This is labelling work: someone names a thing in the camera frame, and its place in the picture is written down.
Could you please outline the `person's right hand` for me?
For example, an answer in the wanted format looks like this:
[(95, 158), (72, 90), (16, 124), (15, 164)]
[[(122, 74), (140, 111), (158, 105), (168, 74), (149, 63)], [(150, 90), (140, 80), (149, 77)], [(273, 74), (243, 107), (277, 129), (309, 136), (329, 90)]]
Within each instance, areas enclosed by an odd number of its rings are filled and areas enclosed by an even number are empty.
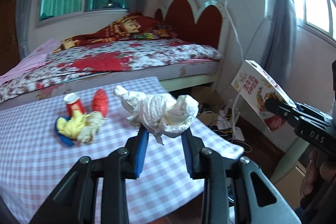
[(305, 177), (300, 186), (299, 192), (301, 198), (311, 194), (318, 176), (321, 176), (321, 178), (328, 183), (332, 182), (335, 178), (335, 158), (326, 158), (325, 156), (326, 155), (317, 148), (311, 151)]

